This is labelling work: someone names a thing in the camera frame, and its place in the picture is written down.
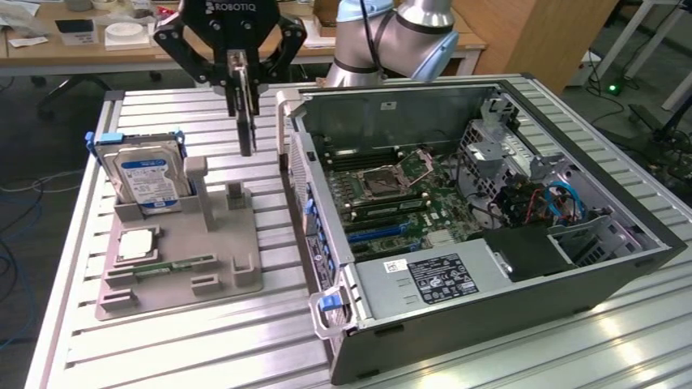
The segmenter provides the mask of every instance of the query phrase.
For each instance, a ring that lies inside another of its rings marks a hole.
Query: power supply label
[[[478,293],[476,283],[458,254],[410,263],[423,301],[432,305]]]

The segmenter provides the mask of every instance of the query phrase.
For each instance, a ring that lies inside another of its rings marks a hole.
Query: wooden desk
[[[616,3],[618,0],[454,0],[455,9],[490,43],[475,73],[530,72],[559,94]]]
[[[280,4],[282,12],[311,17],[312,8],[295,2]],[[160,48],[106,51],[102,44],[83,46],[64,46],[55,26],[55,21],[62,19],[90,19],[106,15],[107,11],[72,12],[67,10],[64,3],[43,3],[38,12],[38,18],[44,22],[54,35],[50,42],[22,48],[7,48],[7,57],[0,56],[0,75],[74,75],[80,73],[108,73],[120,71],[156,71],[180,69],[171,57]],[[456,58],[464,58],[458,72],[470,75],[476,66],[480,50],[486,49],[486,42],[472,33],[467,23],[458,15],[456,29],[460,32],[460,43],[455,52]],[[104,41],[104,28],[100,28],[100,42]],[[7,38],[18,35],[8,31]],[[186,30],[186,38],[198,52],[211,57],[211,48],[202,40]],[[279,28],[260,47],[260,56],[266,58],[275,50],[282,39]],[[334,60],[335,49],[300,49],[294,63],[330,63]]]

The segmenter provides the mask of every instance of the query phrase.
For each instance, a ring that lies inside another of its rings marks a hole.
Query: blue cable
[[[32,324],[35,323],[36,321],[36,297],[34,295],[34,289],[30,285],[30,280],[28,280],[28,277],[26,276],[26,272],[24,272],[24,268],[22,267],[22,265],[15,261],[15,258],[12,257],[12,255],[10,256],[2,256],[3,259],[7,259],[10,263],[12,263],[12,265],[15,266],[15,270],[18,272],[18,275],[20,276],[20,282],[22,282],[22,286],[24,287],[24,291],[30,297],[30,319],[27,320],[26,324],[24,324],[24,327],[12,335],[12,337],[10,339],[7,339],[4,341],[3,344],[0,344],[0,351],[4,350],[6,347],[10,346],[10,344],[15,341],[15,339],[20,338],[24,333],[28,331],[30,327],[32,326]]]
[[[580,196],[576,193],[576,189],[567,182],[562,182],[562,181],[551,182],[548,184],[548,187],[546,188],[546,200],[548,201],[548,204],[551,204],[550,209],[551,209],[551,212],[555,214],[555,216],[560,217],[563,215],[563,213],[560,212],[560,210],[552,203],[551,188],[563,188],[570,192],[570,195],[572,196],[572,200],[576,201],[576,206],[579,207],[579,210],[580,210],[580,216],[582,216],[582,218],[584,218],[587,211],[584,209],[584,203],[580,200]]]

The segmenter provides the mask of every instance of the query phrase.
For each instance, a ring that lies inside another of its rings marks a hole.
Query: blue pcie slot
[[[380,239],[383,237],[396,237],[398,235],[406,233],[408,227],[410,224],[404,223],[398,226],[388,227],[386,229],[378,229],[376,231],[371,231],[370,233],[355,233],[348,236],[348,242],[359,243],[372,241],[374,239]]]

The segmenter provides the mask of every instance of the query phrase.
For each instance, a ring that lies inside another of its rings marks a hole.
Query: aluminum extrusion table
[[[519,75],[507,79],[691,242],[690,208],[538,82]],[[115,198],[90,159],[27,388],[331,387],[327,355],[312,333],[306,277],[276,165],[274,114],[280,88],[287,86],[271,88],[260,100],[259,152],[251,158],[239,156],[235,122],[222,97],[208,89],[127,92],[123,99],[104,103],[99,132],[138,134],[179,127],[187,133],[190,154],[210,158],[210,189],[220,190],[231,180],[248,183],[266,288],[240,298],[99,322],[95,300]],[[532,126],[523,126],[522,132],[540,151],[555,148]],[[686,250],[592,311],[346,387],[554,389],[646,383],[690,387],[691,257],[692,250]]]

